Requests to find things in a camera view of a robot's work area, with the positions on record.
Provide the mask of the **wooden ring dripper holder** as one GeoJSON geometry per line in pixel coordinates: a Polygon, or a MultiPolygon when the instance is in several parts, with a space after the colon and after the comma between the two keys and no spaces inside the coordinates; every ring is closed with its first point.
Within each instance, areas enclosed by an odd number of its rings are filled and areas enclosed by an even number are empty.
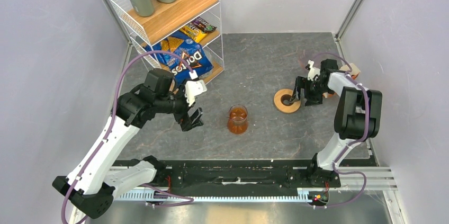
{"type": "Polygon", "coordinates": [[[290,98],[293,95],[292,89],[281,89],[277,91],[273,97],[275,107],[282,113],[291,114],[296,112],[300,106],[301,101],[294,99],[290,102],[290,98]]]}

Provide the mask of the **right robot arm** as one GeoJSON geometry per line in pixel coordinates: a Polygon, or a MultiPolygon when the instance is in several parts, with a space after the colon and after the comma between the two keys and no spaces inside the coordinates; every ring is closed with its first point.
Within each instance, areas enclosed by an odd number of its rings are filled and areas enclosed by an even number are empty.
{"type": "Polygon", "coordinates": [[[314,187],[339,183],[337,168],[347,154],[380,129],[382,93],[356,82],[350,71],[340,70],[337,61],[325,59],[320,67],[312,60],[306,65],[307,77],[298,76],[288,104],[305,99],[306,106],[322,104],[324,94],[339,97],[334,117],[334,134],[314,155],[306,169],[306,181],[314,187]]]}

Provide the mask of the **amber glass carafe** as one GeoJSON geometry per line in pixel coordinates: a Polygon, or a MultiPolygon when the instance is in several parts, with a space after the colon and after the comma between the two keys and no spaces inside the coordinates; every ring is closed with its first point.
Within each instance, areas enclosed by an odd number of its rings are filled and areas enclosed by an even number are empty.
{"type": "Polygon", "coordinates": [[[248,128],[247,116],[248,111],[243,105],[232,106],[228,111],[228,130],[236,135],[244,133],[248,128]]]}

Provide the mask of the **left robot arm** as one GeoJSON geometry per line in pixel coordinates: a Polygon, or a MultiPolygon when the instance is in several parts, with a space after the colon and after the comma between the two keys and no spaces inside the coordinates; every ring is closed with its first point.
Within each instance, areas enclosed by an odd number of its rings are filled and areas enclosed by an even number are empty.
{"type": "Polygon", "coordinates": [[[195,98],[206,84],[195,73],[176,83],[172,73],[153,69],[145,81],[118,97],[106,125],[83,160],[66,176],[57,176],[52,186],[86,218],[105,214],[112,202],[129,190],[147,183],[165,182],[164,164],[149,156],[115,174],[109,170],[128,142],[157,114],[172,114],[183,131],[203,125],[202,109],[193,114],[195,98]]]}

